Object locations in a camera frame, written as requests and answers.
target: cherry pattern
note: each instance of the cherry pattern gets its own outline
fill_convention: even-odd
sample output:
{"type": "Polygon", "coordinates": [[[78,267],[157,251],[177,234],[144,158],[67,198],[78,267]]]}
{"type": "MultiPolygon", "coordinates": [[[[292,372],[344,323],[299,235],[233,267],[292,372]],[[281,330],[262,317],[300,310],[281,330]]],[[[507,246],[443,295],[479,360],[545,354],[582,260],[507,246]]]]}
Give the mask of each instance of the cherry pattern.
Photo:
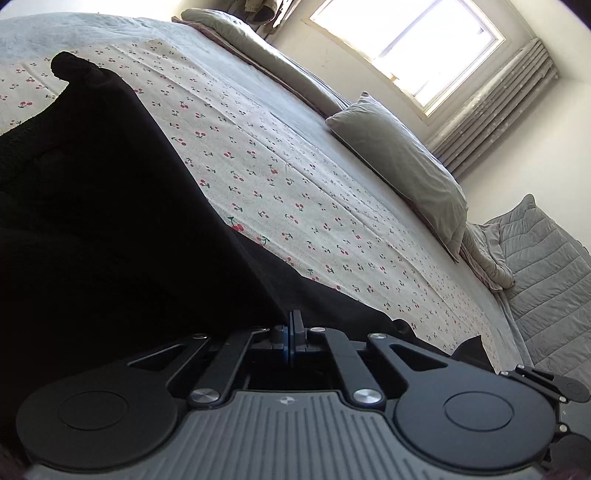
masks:
{"type": "MultiPolygon", "coordinates": [[[[499,367],[478,305],[370,192],[266,107],[163,41],[76,54],[133,88],[231,228],[304,277],[405,319],[448,353],[482,335],[499,367]]],[[[0,65],[0,134],[66,87],[48,60],[0,65]]]]}

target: gray ribbed plate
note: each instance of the gray ribbed plate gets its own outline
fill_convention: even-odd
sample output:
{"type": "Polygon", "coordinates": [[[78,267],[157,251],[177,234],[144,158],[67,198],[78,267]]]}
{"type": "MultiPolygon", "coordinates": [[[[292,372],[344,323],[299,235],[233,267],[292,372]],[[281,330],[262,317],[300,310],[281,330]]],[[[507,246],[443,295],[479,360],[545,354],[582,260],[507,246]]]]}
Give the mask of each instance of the gray ribbed plate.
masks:
{"type": "MultiPolygon", "coordinates": [[[[496,478],[539,480],[533,468],[496,478]]],[[[184,419],[165,446],[136,465],[93,475],[35,466],[30,480],[447,480],[474,479],[408,452],[385,419],[336,393],[237,392],[184,419]]]]}

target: round pad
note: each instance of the round pad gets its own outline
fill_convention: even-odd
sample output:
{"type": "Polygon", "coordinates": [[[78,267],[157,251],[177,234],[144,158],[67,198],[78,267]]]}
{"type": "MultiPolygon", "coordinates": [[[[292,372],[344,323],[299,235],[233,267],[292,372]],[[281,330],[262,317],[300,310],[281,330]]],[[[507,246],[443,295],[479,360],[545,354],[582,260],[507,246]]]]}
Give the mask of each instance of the round pad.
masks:
{"type": "Polygon", "coordinates": [[[520,383],[469,366],[421,372],[417,380],[398,401],[394,420],[430,459],[492,473],[539,460],[552,440],[550,403],[520,383]]]}
{"type": "Polygon", "coordinates": [[[465,392],[454,395],[444,406],[445,415],[457,426],[474,432],[492,432],[507,425],[513,418],[510,403],[486,392],[465,392]]]}
{"type": "Polygon", "coordinates": [[[176,403],[158,374],[112,365],[36,391],[18,411],[17,432],[39,463],[100,471],[147,456],[176,421],[176,403]]]}
{"type": "Polygon", "coordinates": [[[115,425],[127,412],[127,402],[111,392],[83,392],[68,398],[59,408],[66,425],[77,430],[102,430],[115,425]]]}

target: gray quilt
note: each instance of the gray quilt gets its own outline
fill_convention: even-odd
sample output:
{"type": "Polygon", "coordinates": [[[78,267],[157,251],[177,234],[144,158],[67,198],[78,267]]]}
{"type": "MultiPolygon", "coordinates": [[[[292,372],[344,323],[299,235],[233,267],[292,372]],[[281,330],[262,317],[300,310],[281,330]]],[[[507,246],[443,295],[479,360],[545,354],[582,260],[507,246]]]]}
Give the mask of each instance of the gray quilt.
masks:
{"type": "Polygon", "coordinates": [[[505,291],[534,366],[591,387],[591,256],[526,195],[497,223],[505,291]]]}

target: metal screw head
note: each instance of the metal screw head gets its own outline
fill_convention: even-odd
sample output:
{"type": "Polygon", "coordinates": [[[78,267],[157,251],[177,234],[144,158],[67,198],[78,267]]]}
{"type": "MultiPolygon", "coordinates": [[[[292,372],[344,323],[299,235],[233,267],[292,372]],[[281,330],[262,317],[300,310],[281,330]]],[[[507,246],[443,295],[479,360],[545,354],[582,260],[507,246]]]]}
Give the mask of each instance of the metal screw head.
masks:
{"type": "Polygon", "coordinates": [[[217,390],[212,388],[197,388],[189,394],[189,397],[195,403],[206,404],[218,401],[220,399],[220,394],[217,390]]]}
{"type": "Polygon", "coordinates": [[[360,388],[353,393],[353,399],[363,405],[373,405],[382,400],[382,394],[373,388],[360,388]]]}

